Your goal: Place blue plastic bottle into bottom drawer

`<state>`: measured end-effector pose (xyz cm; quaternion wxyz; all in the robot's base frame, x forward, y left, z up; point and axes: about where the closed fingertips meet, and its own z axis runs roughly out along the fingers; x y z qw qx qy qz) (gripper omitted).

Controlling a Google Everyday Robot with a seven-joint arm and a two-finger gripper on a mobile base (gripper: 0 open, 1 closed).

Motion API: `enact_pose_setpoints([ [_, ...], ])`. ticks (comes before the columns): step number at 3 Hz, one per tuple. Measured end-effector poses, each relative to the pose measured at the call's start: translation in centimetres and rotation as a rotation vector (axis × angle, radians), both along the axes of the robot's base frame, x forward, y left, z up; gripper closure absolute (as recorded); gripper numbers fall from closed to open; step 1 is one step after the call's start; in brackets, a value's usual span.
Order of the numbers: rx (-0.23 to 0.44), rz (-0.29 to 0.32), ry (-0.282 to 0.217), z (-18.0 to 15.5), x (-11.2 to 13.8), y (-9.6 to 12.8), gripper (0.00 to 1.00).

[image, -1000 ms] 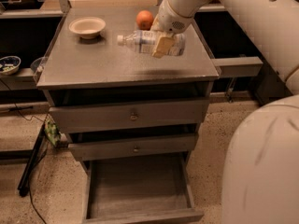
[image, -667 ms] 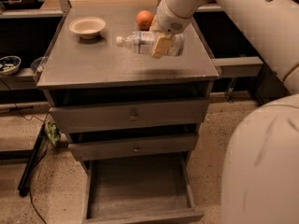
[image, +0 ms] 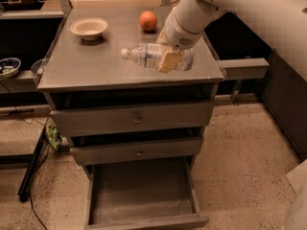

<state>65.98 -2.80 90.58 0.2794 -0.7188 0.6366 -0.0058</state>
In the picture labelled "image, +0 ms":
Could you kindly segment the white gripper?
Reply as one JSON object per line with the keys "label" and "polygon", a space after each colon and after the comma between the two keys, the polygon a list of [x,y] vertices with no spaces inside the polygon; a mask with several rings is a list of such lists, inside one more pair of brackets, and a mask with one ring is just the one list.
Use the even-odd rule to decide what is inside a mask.
{"label": "white gripper", "polygon": [[[156,43],[187,50],[198,42],[202,29],[203,24],[197,17],[173,7],[166,18],[164,28],[161,30]],[[166,51],[159,62],[157,71],[169,73],[176,68],[180,60],[180,53]]]}

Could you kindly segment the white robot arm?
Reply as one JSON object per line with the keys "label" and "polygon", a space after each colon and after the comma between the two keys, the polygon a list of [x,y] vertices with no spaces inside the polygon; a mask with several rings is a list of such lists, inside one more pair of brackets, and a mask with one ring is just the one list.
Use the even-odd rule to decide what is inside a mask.
{"label": "white robot arm", "polygon": [[234,13],[272,49],[272,79],[265,103],[302,149],[307,140],[306,0],[180,0],[168,15],[159,42],[189,49],[225,12]]}

